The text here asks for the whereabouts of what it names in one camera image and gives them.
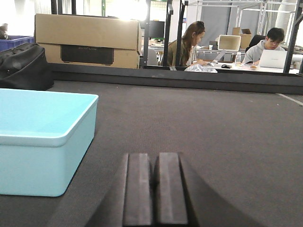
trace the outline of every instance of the computer mouse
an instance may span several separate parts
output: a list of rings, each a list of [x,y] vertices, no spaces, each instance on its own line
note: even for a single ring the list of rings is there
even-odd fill
[[[231,66],[230,66],[230,65],[223,64],[223,65],[221,65],[221,68],[223,68],[223,69],[230,69]]]

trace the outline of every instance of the water bottle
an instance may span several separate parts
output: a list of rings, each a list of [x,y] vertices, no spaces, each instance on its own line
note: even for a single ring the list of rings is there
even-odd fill
[[[241,52],[237,52],[237,56],[235,58],[234,66],[239,67],[241,65]]]

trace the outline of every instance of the eyeglasses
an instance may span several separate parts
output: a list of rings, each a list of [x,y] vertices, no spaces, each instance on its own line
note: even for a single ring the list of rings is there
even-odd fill
[[[270,43],[273,44],[273,45],[275,45],[275,46],[278,46],[278,45],[281,44],[281,42],[274,42],[274,41],[272,41],[272,40],[270,40]]]

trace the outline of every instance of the light blue plastic box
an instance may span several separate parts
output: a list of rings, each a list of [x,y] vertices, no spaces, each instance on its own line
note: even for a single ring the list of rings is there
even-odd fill
[[[0,89],[0,194],[60,196],[95,132],[97,95]]]

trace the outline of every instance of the gray carpet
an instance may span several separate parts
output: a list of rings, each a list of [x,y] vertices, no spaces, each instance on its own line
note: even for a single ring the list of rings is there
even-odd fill
[[[303,216],[303,107],[277,94],[56,81],[99,95],[95,138],[66,193],[0,195],[1,227],[83,227],[123,153],[183,152],[226,200],[268,227]],[[302,96],[292,96],[302,100]]]

